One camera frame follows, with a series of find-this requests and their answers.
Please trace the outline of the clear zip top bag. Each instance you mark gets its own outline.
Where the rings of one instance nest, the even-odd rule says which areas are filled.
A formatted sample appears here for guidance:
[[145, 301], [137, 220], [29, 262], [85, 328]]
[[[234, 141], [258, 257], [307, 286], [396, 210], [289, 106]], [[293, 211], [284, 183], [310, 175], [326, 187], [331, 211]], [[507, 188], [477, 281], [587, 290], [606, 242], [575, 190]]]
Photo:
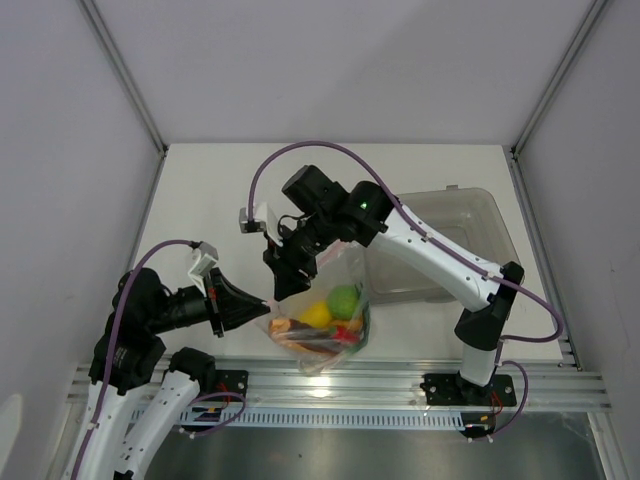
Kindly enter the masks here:
[[364, 248], [336, 242], [319, 256], [317, 266], [308, 291], [269, 301], [271, 313], [259, 322], [308, 376], [332, 369], [366, 347], [371, 325]]

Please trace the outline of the green round vegetable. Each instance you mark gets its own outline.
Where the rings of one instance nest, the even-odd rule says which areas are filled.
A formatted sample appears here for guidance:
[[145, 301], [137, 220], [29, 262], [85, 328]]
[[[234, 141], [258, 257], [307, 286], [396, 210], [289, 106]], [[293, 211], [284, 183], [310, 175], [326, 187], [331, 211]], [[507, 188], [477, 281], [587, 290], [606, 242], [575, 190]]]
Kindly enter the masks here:
[[359, 300], [359, 291], [354, 285], [340, 285], [329, 292], [326, 303], [334, 319], [350, 320], [357, 311]]

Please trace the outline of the red chili pepper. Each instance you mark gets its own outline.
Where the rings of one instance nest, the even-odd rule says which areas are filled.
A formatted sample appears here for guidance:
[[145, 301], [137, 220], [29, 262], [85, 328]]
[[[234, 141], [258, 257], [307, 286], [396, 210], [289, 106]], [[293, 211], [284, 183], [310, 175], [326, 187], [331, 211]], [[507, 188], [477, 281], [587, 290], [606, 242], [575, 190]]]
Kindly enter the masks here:
[[343, 326], [330, 326], [328, 328], [330, 339], [342, 345], [357, 345], [361, 341], [360, 334]]

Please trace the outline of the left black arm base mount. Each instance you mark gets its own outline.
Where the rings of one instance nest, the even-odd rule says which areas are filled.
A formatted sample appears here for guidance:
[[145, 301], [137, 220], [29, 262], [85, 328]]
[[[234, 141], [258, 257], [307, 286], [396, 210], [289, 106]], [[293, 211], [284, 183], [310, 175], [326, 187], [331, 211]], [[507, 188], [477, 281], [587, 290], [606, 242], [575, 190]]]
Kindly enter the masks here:
[[233, 394], [245, 397], [248, 390], [249, 372], [246, 370], [218, 370], [214, 383], [214, 393], [222, 393], [216, 401], [223, 407], [241, 404], [242, 401]]

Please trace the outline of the yellow mango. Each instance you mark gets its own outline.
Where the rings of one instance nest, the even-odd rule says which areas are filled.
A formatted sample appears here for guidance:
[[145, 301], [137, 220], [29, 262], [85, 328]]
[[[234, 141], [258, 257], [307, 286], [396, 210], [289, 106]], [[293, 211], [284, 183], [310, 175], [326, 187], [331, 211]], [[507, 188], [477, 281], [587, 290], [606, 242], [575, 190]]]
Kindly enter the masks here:
[[314, 329], [327, 328], [333, 320], [333, 315], [325, 301], [314, 303], [299, 316], [301, 323]]

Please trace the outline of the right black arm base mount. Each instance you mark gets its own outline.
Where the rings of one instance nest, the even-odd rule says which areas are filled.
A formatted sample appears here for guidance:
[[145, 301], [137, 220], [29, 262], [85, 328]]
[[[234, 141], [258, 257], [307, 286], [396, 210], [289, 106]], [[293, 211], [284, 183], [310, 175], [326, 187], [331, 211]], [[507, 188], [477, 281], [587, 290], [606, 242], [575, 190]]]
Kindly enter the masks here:
[[430, 406], [490, 407], [494, 397], [498, 406], [517, 405], [513, 380], [505, 374], [494, 374], [487, 385], [478, 386], [459, 373], [429, 373], [423, 376], [420, 388]]

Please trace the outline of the green onion stalks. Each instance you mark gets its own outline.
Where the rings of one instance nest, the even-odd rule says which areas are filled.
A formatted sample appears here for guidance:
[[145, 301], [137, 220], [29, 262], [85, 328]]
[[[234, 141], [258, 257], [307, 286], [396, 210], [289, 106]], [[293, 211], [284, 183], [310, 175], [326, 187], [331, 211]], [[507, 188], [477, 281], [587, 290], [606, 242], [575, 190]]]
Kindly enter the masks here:
[[352, 349], [353, 353], [360, 352], [368, 345], [371, 329], [369, 295], [362, 284], [356, 286], [356, 292], [359, 295], [358, 313], [360, 314], [360, 319], [362, 320], [362, 327], [359, 331], [359, 341]]

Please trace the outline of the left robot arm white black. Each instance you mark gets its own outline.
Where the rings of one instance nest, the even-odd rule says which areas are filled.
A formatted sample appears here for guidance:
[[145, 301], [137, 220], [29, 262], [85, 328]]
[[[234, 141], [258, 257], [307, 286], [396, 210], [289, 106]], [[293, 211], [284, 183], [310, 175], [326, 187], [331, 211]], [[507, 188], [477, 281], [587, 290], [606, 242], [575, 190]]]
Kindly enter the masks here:
[[212, 269], [204, 286], [170, 291], [152, 269], [125, 274], [113, 312], [94, 348], [86, 410], [65, 479], [142, 479], [179, 415], [194, 401], [246, 403], [213, 356], [184, 347], [171, 357], [158, 392], [140, 419], [139, 406], [166, 346], [161, 334], [200, 323], [221, 337], [266, 315], [266, 301], [232, 285]]

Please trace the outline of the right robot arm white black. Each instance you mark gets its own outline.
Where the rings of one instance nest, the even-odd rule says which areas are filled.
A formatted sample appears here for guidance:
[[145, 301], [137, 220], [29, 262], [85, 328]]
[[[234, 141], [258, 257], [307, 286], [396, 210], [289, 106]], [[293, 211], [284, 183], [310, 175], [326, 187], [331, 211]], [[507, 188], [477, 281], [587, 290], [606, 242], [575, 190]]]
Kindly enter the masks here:
[[472, 404], [491, 394], [500, 337], [524, 279], [518, 263], [499, 265], [465, 250], [377, 183], [361, 181], [346, 191], [307, 165], [282, 191], [302, 213], [294, 228], [279, 226], [267, 203], [254, 207], [267, 240], [263, 260], [274, 275], [276, 300], [308, 291], [318, 274], [318, 256], [335, 242], [374, 247], [435, 281], [462, 304], [454, 329], [463, 344], [456, 389]]

